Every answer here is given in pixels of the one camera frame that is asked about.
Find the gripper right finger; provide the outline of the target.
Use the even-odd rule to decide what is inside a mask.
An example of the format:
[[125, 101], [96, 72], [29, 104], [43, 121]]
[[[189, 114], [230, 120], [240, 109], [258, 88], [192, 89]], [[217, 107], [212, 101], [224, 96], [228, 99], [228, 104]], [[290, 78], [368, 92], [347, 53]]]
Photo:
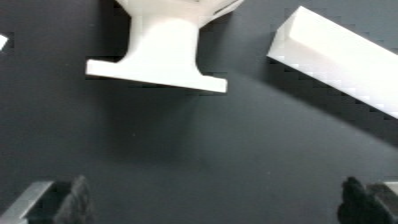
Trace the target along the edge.
[[342, 187], [340, 224], [398, 224], [398, 181], [365, 185], [349, 177]]

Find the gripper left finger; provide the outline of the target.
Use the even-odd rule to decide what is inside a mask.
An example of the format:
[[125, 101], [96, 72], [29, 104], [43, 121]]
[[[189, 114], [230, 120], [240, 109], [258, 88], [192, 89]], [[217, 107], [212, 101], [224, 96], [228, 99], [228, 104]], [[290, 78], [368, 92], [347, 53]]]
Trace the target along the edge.
[[86, 177], [36, 181], [0, 214], [0, 224], [95, 224]]

